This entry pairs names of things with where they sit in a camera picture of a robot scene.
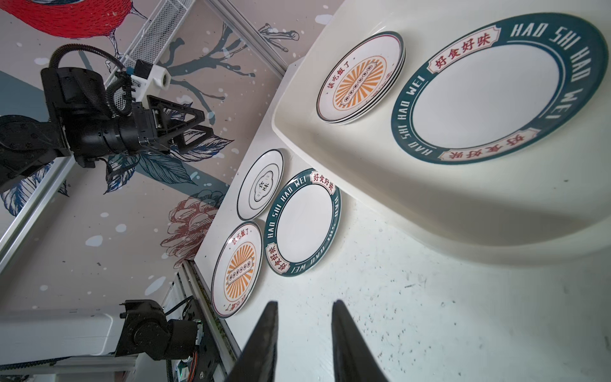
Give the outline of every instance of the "painted flower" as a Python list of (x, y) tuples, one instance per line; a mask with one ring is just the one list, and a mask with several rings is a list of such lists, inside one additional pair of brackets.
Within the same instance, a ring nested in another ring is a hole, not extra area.
[(167, 233), (172, 236), (162, 241), (161, 246), (170, 248), (167, 252), (170, 256), (178, 257), (174, 268), (195, 257), (224, 197), (220, 191), (205, 189), (170, 211)]

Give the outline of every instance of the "red bird painting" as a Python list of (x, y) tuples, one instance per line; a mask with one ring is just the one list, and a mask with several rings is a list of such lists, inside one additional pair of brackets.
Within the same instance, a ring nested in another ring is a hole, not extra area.
[(145, 18), (131, 0), (0, 0), (0, 9), (39, 31), (68, 39), (106, 36), (120, 57), (115, 29), (129, 13)]

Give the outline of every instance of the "plate with orange sunburst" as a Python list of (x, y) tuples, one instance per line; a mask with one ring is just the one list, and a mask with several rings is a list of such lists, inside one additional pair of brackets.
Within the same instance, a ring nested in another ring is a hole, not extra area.
[(327, 76), (316, 102), (318, 116), (328, 123), (355, 119), (379, 102), (397, 79), (405, 53), (396, 32), (375, 34), (342, 57)]
[(244, 306), (257, 282), (262, 248), (261, 230), (252, 221), (229, 235), (212, 277), (212, 305), (219, 317), (230, 317)]

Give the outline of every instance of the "orange sunburst pattern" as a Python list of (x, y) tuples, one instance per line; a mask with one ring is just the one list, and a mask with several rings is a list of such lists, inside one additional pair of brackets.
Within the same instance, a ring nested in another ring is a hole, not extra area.
[(348, 110), (359, 105), (382, 82), (385, 72), (386, 60), (381, 56), (369, 57), (356, 64), (335, 90), (333, 106)]
[(248, 242), (238, 247), (227, 266), (225, 277), (225, 296), (236, 301), (246, 291), (255, 270), (255, 246)]

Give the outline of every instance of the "table surface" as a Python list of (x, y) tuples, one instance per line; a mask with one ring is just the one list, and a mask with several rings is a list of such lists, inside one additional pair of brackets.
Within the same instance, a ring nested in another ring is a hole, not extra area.
[[(236, 200), (252, 163), (280, 149), (280, 186), (310, 167), (271, 128), (298, 65), (290, 65), (195, 257), (209, 287), (224, 241), (242, 223)], [(261, 228), (268, 211), (254, 219)], [(531, 268), (460, 261), (428, 249), (343, 193), (337, 235), (319, 264), (297, 277), (278, 276), (262, 264), (249, 299), (226, 321), (244, 347), (265, 304), (278, 301), (277, 381), (334, 380), (331, 307), (337, 299), (391, 381), (609, 380), (609, 269), (611, 249)]]

